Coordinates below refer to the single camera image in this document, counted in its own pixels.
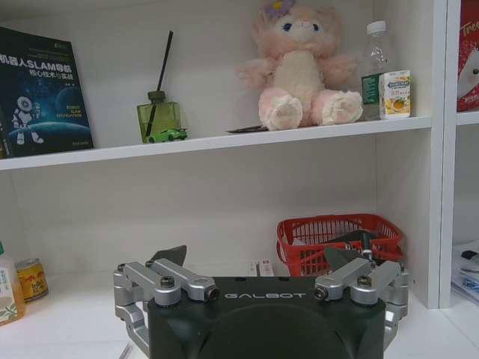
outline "tin can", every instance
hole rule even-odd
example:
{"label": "tin can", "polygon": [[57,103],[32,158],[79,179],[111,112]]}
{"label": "tin can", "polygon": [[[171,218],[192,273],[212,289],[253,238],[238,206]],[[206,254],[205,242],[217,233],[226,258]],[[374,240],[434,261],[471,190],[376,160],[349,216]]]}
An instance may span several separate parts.
{"label": "tin can", "polygon": [[23,260],[15,266],[20,284],[22,285],[25,303],[42,298],[48,294],[45,272],[38,258]]}

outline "yellow liquid bottle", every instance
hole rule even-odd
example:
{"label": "yellow liquid bottle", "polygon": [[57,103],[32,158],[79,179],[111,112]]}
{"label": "yellow liquid bottle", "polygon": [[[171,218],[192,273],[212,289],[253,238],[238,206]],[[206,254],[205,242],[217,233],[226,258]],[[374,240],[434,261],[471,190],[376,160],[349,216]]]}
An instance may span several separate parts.
{"label": "yellow liquid bottle", "polygon": [[0,242],[0,327],[25,315],[23,291],[15,269],[15,262],[4,254]]}

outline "plush toy paw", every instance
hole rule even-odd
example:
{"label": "plush toy paw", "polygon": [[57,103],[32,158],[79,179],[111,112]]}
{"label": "plush toy paw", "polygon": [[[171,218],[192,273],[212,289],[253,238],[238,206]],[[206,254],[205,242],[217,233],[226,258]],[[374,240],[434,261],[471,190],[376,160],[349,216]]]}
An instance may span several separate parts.
{"label": "plush toy paw", "polygon": [[323,125],[353,123],[362,116],[362,98],[357,92],[335,93],[323,107]]}
{"label": "plush toy paw", "polygon": [[297,129],[302,120],[302,104],[291,95],[276,97],[272,107],[261,116],[261,122],[270,131]]}

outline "juice box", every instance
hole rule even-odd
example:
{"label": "juice box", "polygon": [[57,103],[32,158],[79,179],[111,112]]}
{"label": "juice box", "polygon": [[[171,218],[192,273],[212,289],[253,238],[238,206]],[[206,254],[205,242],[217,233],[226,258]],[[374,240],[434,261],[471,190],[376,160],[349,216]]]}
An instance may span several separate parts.
{"label": "juice box", "polygon": [[379,113],[383,120],[411,116],[411,72],[383,73],[379,77]]}

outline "toy car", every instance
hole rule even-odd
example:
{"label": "toy car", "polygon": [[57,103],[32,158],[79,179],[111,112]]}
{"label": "toy car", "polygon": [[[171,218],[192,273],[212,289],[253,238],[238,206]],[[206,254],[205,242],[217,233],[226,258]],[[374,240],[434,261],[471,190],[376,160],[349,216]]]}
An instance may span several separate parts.
{"label": "toy car", "polygon": [[186,133],[186,129],[166,129],[163,132],[151,135],[148,138],[148,142],[150,142],[151,144],[155,144],[158,142],[184,140],[187,137],[188,134]]}

